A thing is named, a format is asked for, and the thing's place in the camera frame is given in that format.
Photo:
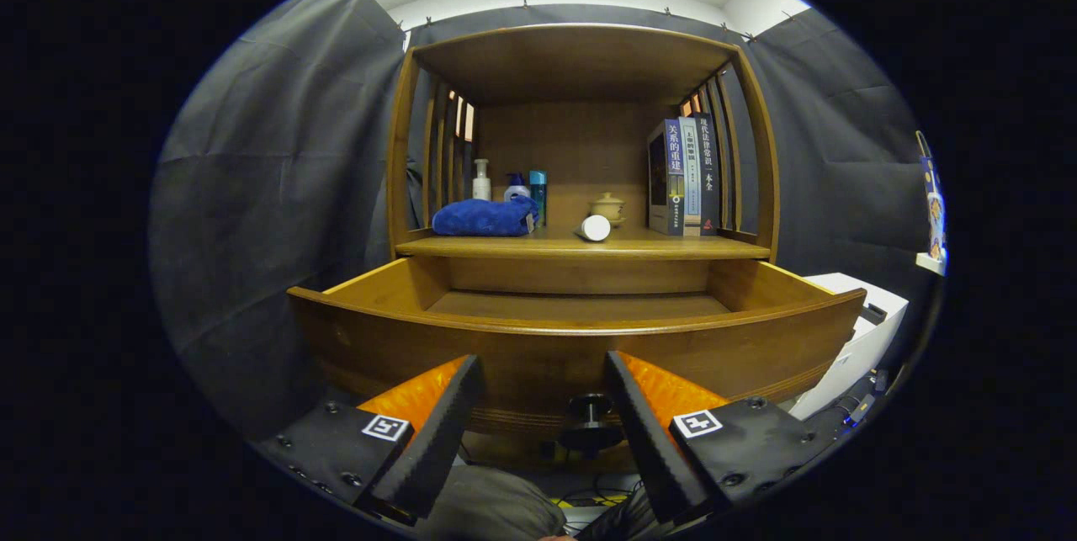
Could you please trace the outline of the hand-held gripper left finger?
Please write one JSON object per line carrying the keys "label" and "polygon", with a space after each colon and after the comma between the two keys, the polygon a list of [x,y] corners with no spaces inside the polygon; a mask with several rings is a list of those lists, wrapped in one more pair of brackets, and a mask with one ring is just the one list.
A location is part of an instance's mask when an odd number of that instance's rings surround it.
{"label": "hand-held gripper left finger", "polygon": [[324,400],[257,447],[334,502],[412,525],[433,509],[484,388],[480,357],[466,353],[360,406]]}

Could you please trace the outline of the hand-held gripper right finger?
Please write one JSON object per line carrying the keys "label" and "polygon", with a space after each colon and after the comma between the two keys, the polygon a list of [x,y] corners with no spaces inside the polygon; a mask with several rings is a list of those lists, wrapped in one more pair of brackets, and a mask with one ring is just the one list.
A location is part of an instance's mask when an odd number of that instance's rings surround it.
{"label": "hand-held gripper right finger", "polygon": [[609,393],[661,522],[685,524],[758,502],[842,434],[837,424],[800,421],[764,396],[704,408],[688,382],[671,406],[661,396],[668,374],[629,353],[607,352],[605,360]]}

